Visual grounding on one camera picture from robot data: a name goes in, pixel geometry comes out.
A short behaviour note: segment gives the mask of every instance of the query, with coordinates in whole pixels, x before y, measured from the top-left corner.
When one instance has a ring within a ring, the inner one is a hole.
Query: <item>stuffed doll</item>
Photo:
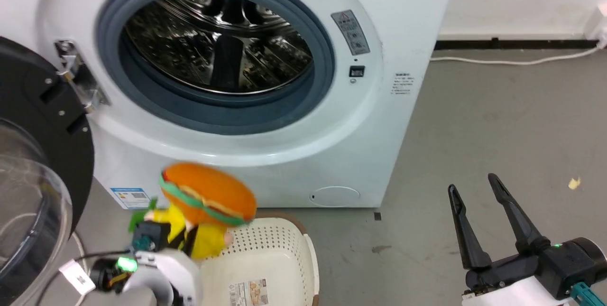
[[[221,254],[234,241],[230,228],[255,218],[253,193],[237,179],[197,163],[176,163],[162,172],[160,187],[167,209],[155,209],[145,220],[171,224],[169,246],[201,260]]]

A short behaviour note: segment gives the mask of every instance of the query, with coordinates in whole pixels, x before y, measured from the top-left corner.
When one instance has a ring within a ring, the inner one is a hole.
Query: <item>white wall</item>
[[[451,0],[439,39],[583,38],[599,3],[607,0]]]

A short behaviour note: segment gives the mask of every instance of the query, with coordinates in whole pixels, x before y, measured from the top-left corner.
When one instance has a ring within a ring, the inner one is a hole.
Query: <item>laundry basket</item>
[[[316,252],[300,222],[267,213],[231,232],[234,243],[200,263],[202,306],[318,306]]]

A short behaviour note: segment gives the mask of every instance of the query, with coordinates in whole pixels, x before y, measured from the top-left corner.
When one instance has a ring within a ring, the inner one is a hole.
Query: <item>gray rubber seal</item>
[[[334,53],[324,27],[298,0],[250,0],[286,19],[306,41],[313,68],[294,84],[266,94],[221,96],[175,83],[142,59],[123,27],[139,8],[155,0],[108,0],[97,25],[97,46],[110,77],[143,109],[180,126],[224,135],[282,128],[310,113],[327,94]]]

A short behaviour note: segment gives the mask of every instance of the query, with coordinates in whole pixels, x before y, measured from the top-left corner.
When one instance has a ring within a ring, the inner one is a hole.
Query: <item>power outlet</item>
[[[598,5],[586,25],[584,36],[588,40],[596,40],[607,31],[607,3]]]

